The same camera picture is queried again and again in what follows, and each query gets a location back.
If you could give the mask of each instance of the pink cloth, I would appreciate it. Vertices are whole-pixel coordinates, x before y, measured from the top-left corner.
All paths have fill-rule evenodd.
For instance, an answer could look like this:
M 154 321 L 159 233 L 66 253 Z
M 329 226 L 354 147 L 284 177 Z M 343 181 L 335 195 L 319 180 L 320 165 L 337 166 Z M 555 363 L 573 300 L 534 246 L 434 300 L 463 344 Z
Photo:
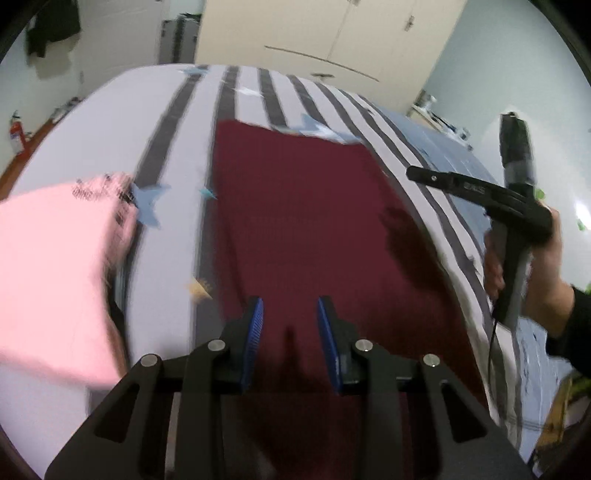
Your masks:
M 0 361 L 95 387 L 125 373 L 105 274 L 132 239 L 124 173 L 0 202 Z

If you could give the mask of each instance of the cabinet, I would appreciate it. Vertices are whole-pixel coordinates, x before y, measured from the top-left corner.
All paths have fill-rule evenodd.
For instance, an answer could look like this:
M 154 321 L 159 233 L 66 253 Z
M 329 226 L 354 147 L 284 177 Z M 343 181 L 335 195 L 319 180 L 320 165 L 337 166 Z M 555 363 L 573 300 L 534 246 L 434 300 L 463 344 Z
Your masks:
M 318 80 L 406 112 L 466 0 L 207 0 L 197 63 Z

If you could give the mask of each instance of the fire extinguisher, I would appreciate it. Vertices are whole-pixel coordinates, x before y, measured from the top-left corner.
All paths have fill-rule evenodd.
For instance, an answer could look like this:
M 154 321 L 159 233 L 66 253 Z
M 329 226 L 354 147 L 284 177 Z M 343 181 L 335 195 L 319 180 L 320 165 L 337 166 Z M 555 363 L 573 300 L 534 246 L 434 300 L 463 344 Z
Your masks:
M 10 120 L 10 143 L 15 155 L 23 153 L 27 147 L 27 139 L 25 132 L 22 129 L 21 117 L 18 116 L 18 112 L 12 114 Z

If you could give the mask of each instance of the maroon cloth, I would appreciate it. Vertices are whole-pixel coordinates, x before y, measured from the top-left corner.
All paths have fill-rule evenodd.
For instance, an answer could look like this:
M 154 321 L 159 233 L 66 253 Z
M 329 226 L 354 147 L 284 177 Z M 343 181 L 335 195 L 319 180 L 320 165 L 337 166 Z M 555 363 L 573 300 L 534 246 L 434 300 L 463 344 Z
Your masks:
M 316 323 L 321 295 L 391 353 L 436 353 L 486 405 L 457 302 L 363 145 L 221 122 L 213 183 L 224 315 L 239 317 L 250 295 L 264 301 L 242 411 L 280 478 L 353 477 L 359 399 L 331 393 Z

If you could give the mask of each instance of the wrist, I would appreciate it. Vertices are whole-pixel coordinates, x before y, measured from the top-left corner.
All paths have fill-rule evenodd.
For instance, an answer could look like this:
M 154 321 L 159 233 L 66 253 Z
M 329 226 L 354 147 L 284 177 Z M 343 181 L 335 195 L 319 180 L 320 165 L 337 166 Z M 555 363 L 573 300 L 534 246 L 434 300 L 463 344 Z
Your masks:
M 560 338 L 573 311 L 573 287 L 560 280 L 552 291 L 540 300 L 531 319 L 545 328 L 550 337 Z

